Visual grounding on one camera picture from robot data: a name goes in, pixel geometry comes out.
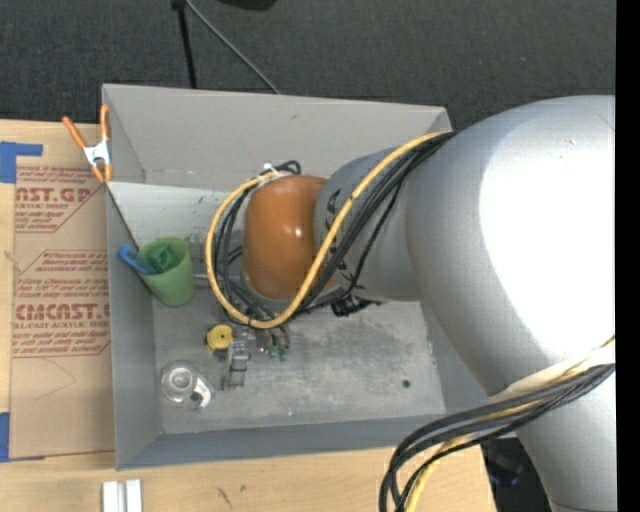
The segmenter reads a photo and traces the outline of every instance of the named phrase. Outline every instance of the orange clamp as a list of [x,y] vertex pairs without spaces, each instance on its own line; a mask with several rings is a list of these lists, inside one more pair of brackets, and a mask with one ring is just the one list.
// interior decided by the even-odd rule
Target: orange clamp
[[[95,146],[87,146],[87,143],[80,135],[78,128],[73,121],[64,116],[62,118],[64,124],[77,146],[84,151],[87,160],[91,164],[91,170],[100,183],[111,181],[113,178],[113,164],[111,163],[111,153],[109,142],[111,141],[111,127],[109,126],[109,106],[102,105],[100,108],[100,134],[102,140]],[[103,162],[103,170],[98,167],[98,162]]]

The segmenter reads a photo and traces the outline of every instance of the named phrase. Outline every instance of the black cable on floor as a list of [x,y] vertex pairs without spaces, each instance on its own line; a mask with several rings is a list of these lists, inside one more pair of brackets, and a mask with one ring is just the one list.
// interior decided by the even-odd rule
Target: black cable on floor
[[259,78],[262,80],[269,89],[271,89],[274,94],[280,94],[280,91],[276,88],[275,85],[266,77],[264,74],[256,67],[253,62],[251,62],[240,50],[238,50],[231,41],[229,41],[222,32],[220,32],[213,24],[202,14],[198,8],[193,5],[191,0],[182,0],[189,9],[195,14],[198,19],[211,31],[213,35],[215,35],[220,41],[222,41],[233,53],[237,55],[237,57],[244,62],[251,71],[253,71]]
[[171,8],[178,12],[178,23],[180,24],[180,35],[182,36],[182,46],[184,46],[184,56],[187,60],[187,70],[189,72],[189,84],[192,89],[198,88],[196,80],[196,68],[193,63],[193,52],[191,51],[191,40],[189,38],[189,27],[187,17],[184,14],[185,0],[171,0]]

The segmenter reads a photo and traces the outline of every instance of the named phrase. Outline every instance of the cardboard sheet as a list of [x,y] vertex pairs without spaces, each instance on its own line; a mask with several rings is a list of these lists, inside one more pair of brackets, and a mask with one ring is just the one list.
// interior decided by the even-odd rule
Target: cardboard sheet
[[0,414],[9,409],[15,185],[0,182]]
[[61,123],[0,140],[43,145],[16,169],[9,456],[113,449],[106,189]]

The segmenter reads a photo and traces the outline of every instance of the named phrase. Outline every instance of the yellow cable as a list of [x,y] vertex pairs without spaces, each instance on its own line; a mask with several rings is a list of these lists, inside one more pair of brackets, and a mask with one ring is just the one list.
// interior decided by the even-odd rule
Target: yellow cable
[[322,242],[322,245],[320,246],[318,254],[316,255],[315,259],[313,260],[313,263],[311,264],[311,268],[309,269],[309,272],[307,272],[305,280],[303,281],[302,286],[300,286],[300,290],[298,291],[297,295],[295,296],[293,301],[289,304],[289,306],[279,316],[277,316],[273,320],[263,321],[263,320],[251,319],[247,315],[245,315],[242,312],[238,311],[236,308],[233,307],[233,305],[222,294],[222,292],[220,291],[220,287],[218,286],[218,283],[216,281],[215,268],[214,268],[214,265],[213,265],[213,258],[211,256],[211,244],[212,244],[212,241],[213,241],[213,236],[215,234],[218,222],[220,221],[220,218],[222,217],[222,214],[228,208],[228,206],[231,204],[231,202],[236,197],[238,197],[240,194],[242,194],[242,192],[244,192],[245,190],[247,190],[248,188],[252,187],[253,185],[255,185],[257,183],[259,183],[261,181],[264,181],[265,179],[271,179],[271,178],[273,178],[275,176],[273,174],[259,176],[258,178],[254,178],[253,180],[248,181],[244,185],[242,185],[239,188],[237,188],[236,190],[234,190],[229,195],[229,197],[227,197],[227,199],[225,199],[225,201],[220,205],[220,208],[218,208],[218,211],[213,216],[213,220],[211,221],[211,226],[209,228],[209,233],[207,235],[207,245],[206,245],[206,249],[205,249],[205,251],[206,251],[205,259],[206,259],[206,263],[207,263],[207,274],[209,276],[209,282],[211,283],[211,288],[213,290],[213,293],[215,294],[216,298],[218,299],[218,302],[220,303],[220,305],[234,319],[236,319],[239,322],[242,322],[242,323],[244,323],[246,325],[249,325],[250,327],[255,327],[255,328],[258,328],[258,329],[272,329],[272,328],[277,327],[280,324],[286,322],[291,317],[291,315],[293,315],[293,313],[295,313],[296,309],[298,308],[300,303],[304,300],[305,296],[309,292],[309,289],[313,285],[313,283],[314,283],[314,281],[316,279],[316,276],[318,275],[318,273],[320,271],[320,268],[322,266],[322,262],[324,261],[324,258],[327,255],[327,253],[329,252],[331,244],[333,243],[336,235],[338,234],[338,230],[340,229],[340,226],[342,225],[345,217],[351,211],[351,208],[352,208],[355,200],[365,191],[365,189],[371,184],[371,182],[382,171],[384,171],[387,168],[387,166],[391,162],[393,162],[394,160],[396,160],[400,156],[404,155],[405,153],[408,153],[409,151],[411,151],[415,147],[419,146],[423,142],[425,142],[425,141],[427,141],[429,139],[433,139],[434,137],[437,137],[438,135],[441,135],[442,133],[445,133],[445,132],[435,132],[435,133],[430,133],[428,135],[423,135],[422,137],[418,137],[417,139],[414,139],[414,140],[412,140],[410,142],[407,142],[406,144],[400,146],[399,148],[397,148],[396,150],[391,152],[389,155],[387,155],[376,167],[374,167],[371,170],[371,172],[369,172],[369,174],[367,174],[362,179],[362,181],[358,184],[358,186],[355,188],[355,190],[351,193],[349,198],[345,201],[344,205],[340,209],[340,212],[338,212],[338,215],[336,216],[335,220],[333,221],[333,224],[331,225],[331,228],[329,229],[329,232],[327,233],[324,241]]
[[[438,448],[438,450],[436,451],[436,453],[433,454],[433,457],[435,457],[436,455],[447,451],[451,448],[455,448],[458,444],[461,444],[463,442],[466,442],[467,438],[469,438],[469,435],[465,435],[465,436],[460,436],[460,437],[456,437],[454,439],[450,439],[449,441],[446,441],[445,443],[442,443],[440,445],[440,448]],[[427,483],[427,480],[429,479],[429,477],[432,475],[432,473],[435,471],[437,464],[439,461],[434,462],[433,464],[430,464],[429,466],[427,466],[425,469],[423,469],[420,474],[418,475],[418,478],[416,478],[416,481],[413,483],[413,486],[411,487],[411,490],[409,491],[409,495],[407,496],[407,504],[404,507],[405,512],[415,512],[416,507],[418,506],[418,500],[420,499],[420,496],[422,495],[422,491],[424,491],[425,485]]]
[[[603,345],[601,345],[598,348],[604,348],[604,347],[607,347],[609,345],[615,345],[615,342],[616,342],[616,335],[614,334],[613,336],[611,336],[611,338],[609,338],[609,340],[607,340]],[[593,366],[595,364],[598,364],[598,361],[591,361],[590,364],[585,364],[585,361],[583,361],[582,364],[580,364],[579,366],[574,366],[572,368],[569,368],[560,377],[555,378],[555,379],[550,379],[548,382],[546,382],[544,385],[540,386],[538,389],[543,389],[547,385],[557,384],[557,383],[565,381],[565,380],[567,380],[567,379],[569,379],[571,377],[574,377],[574,376],[576,376],[578,374],[584,373],[591,366]],[[520,412],[520,411],[522,411],[522,410],[524,410],[526,408],[532,407],[532,406],[534,406],[534,405],[536,405],[538,403],[539,403],[539,400],[534,400],[532,402],[529,402],[529,403],[526,403],[526,404],[522,404],[522,405],[519,405],[517,407],[511,407],[510,409],[505,409],[504,411],[500,411],[498,413],[488,414],[488,415],[484,416],[483,418],[480,418],[478,421],[484,421],[484,420],[489,420],[489,419],[501,418],[503,416],[508,416],[510,414],[513,414],[513,413],[516,413],[516,412]],[[447,450],[449,450],[451,448],[455,448],[459,444],[465,443],[470,437],[471,437],[471,434],[468,434],[468,435],[463,435],[463,436],[460,436],[460,437],[456,437],[454,439],[450,439],[449,441],[443,443],[440,446],[440,448],[436,451],[436,453],[432,456],[432,458],[435,457],[436,455],[438,455],[439,453],[447,451]],[[420,496],[422,495],[422,492],[424,491],[424,488],[425,488],[427,480],[429,479],[431,474],[435,471],[437,462],[438,461],[436,461],[435,463],[433,463],[433,464],[427,466],[425,469],[423,469],[422,472],[416,478],[416,481],[413,483],[413,486],[409,490],[409,495],[407,496],[407,504],[405,505],[405,512],[415,512],[416,506],[418,505],[418,500],[420,499]]]
[[233,202],[233,200],[236,197],[241,195],[245,190],[251,187],[254,187],[255,185],[258,185],[263,181],[273,179],[278,175],[279,173],[277,171],[276,172],[271,171],[271,172],[265,173],[256,178],[253,178],[252,180],[247,181],[246,183],[244,183],[243,185],[235,189],[233,192],[231,192],[231,194],[229,194],[227,198],[224,201],[222,201],[222,204],[220,205],[215,215],[213,216],[213,219],[211,220],[211,226],[209,228],[209,233],[207,233],[207,241],[205,245],[205,259],[207,262],[207,275],[209,276],[209,283],[211,284],[213,293],[218,299],[218,302],[220,303],[220,305],[224,309],[226,309],[229,312],[229,314],[231,314],[236,320],[239,320],[240,322],[243,322],[245,324],[249,324],[251,319],[248,316],[243,315],[237,309],[235,309],[233,305],[224,296],[224,294],[220,290],[220,287],[218,286],[218,281],[216,280],[215,268],[213,265],[212,250],[211,250],[211,246],[213,244],[213,236],[215,234],[216,227],[218,226],[218,222],[220,222],[220,217],[222,217],[222,214],[225,212],[225,210],[229,207],[229,205]]
[[496,395],[489,397],[489,401],[500,402],[505,397],[514,398],[531,391],[542,389],[557,382],[562,382],[573,375],[581,373],[585,368],[590,368],[600,362],[611,362],[615,355],[611,349],[615,346],[616,335],[614,334],[605,343],[589,352],[576,357],[571,357],[553,366],[545,368],[539,372],[520,379],[510,384],[506,389]]

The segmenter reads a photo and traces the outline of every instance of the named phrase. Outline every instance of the green cup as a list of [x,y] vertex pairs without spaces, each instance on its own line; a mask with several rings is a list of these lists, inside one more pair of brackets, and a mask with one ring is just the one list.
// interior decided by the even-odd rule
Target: green cup
[[150,255],[157,254],[159,249],[167,245],[177,256],[177,266],[155,275],[140,274],[140,278],[160,302],[170,308],[177,308],[189,302],[196,291],[187,243],[180,238],[159,238],[145,245],[140,250],[140,256],[148,261]]

